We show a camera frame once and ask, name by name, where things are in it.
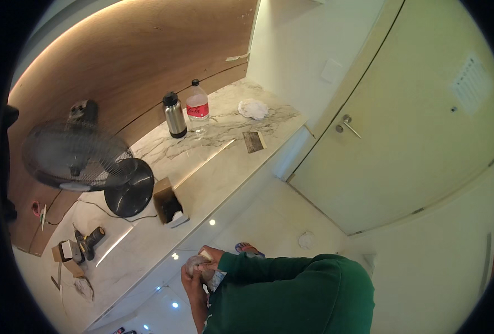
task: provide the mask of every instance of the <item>door handle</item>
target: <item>door handle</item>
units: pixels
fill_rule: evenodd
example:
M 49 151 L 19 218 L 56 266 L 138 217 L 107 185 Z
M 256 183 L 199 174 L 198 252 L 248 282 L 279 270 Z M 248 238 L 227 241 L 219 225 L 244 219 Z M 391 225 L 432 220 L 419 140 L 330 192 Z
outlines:
M 355 134 L 358 138 L 362 139 L 362 136 L 360 136 L 360 135 L 358 134 L 358 132 L 356 132 L 356 130 L 355 130 L 355 129 L 353 129 L 353 128 L 349 125 L 349 123 L 351 123 L 351 121 L 352 121 L 352 120 L 353 120 L 353 119 L 352 119 L 349 115 L 344 115 L 344 119 L 343 119 L 342 124 L 343 124 L 343 125 L 345 125 L 347 128 L 349 128 L 349 130 L 351 130 L 351 131 L 352 131 L 352 132 L 353 132 L 353 133 L 354 133 L 354 134 Z M 336 125 L 336 132 L 340 132 L 340 133 L 341 133 L 341 132 L 343 132 L 343 131 L 344 131 L 344 127 L 343 127 L 343 126 L 341 126 L 341 125 L 339 125 L 339 124 L 338 124 L 338 125 Z

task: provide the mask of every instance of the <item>fan grille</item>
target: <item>fan grille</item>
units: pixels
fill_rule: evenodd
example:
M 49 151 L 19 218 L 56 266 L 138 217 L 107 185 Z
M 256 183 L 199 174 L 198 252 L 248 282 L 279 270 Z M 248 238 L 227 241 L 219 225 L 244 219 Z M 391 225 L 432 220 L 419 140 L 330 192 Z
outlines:
M 121 138 L 84 122 L 36 125 L 23 143 L 23 162 L 32 175 L 95 190 L 126 183 L 137 167 L 133 157 Z

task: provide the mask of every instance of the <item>white marble countertop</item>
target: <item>white marble countertop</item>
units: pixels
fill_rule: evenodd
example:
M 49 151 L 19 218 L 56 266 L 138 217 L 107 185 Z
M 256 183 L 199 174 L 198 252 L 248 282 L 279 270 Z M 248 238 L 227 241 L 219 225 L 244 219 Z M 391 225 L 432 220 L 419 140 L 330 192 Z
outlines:
M 241 116 L 237 106 L 247 98 L 266 103 L 269 116 L 260 121 Z M 163 123 L 132 146 L 134 155 L 150 165 L 157 179 L 170 178 L 190 221 L 174 229 L 165 227 L 157 217 L 147 217 L 156 215 L 152 202 L 143 212 L 128 218 L 132 222 L 110 217 L 95 205 L 76 202 L 53 233 L 42 259 L 44 274 L 57 277 L 58 264 L 50 248 L 61 240 L 75 240 L 73 224 L 84 235 L 99 225 L 106 231 L 95 247 L 95 258 L 82 265 L 94 290 L 93 300 L 77 291 L 72 274 L 62 268 L 62 302 L 76 330 L 86 330 L 170 256 L 306 122 L 293 107 L 247 78 L 210 94 L 209 100 L 210 125 L 202 139 L 196 140 L 194 132 L 184 138 L 171 138 Z M 243 132 L 248 131 L 262 132 L 267 149 L 248 154 L 243 139 Z M 80 199 L 112 215 L 102 191 L 84 193 Z M 139 217 L 147 218 L 133 221 Z

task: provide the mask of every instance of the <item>small cardboard box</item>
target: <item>small cardboard box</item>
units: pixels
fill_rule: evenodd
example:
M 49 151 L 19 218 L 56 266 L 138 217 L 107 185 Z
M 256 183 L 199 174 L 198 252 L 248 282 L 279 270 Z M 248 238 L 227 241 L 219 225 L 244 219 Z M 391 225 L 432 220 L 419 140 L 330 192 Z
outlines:
M 61 262 L 72 274 L 73 277 L 82 277 L 84 272 L 78 265 L 82 259 L 82 253 L 78 244 L 72 240 L 65 240 L 52 247 L 52 256 L 55 262 Z
M 173 191 L 173 186 L 171 185 L 168 177 L 163 178 L 162 180 L 159 180 L 158 182 L 156 182 L 156 184 L 154 184 L 154 190 L 152 191 L 154 207 L 156 208 L 156 212 L 158 214 L 158 217 L 160 218 L 160 221 L 165 226 L 170 228 L 177 227 L 178 225 L 183 224 L 189 220 L 188 215 L 184 213 L 182 204 L 180 203 L 180 201 L 178 201 L 181 207 L 181 211 L 177 212 L 177 214 L 174 215 L 171 221 L 167 221 L 165 211 L 163 210 L 163 204 L 175 198 L 178 201 L 178 198 Z

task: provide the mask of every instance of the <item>yellow and black drill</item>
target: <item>yellow and black drill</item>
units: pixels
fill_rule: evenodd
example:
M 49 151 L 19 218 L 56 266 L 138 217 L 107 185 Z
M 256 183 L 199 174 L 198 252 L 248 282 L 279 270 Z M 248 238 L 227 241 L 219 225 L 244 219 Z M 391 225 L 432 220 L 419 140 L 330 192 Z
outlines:
M 82 251 L 82 262 L 87 259 L 91 261 L 95 258 L 95 245 L 104 237 L 106 232 L 102 227 L 97 227 L 93 232 L 91 232 L 88 236 L 83 236 L 80 231 L 77 230 L 76 226 L 74 226 L 74 236 L 77 238 L 78 247 Z

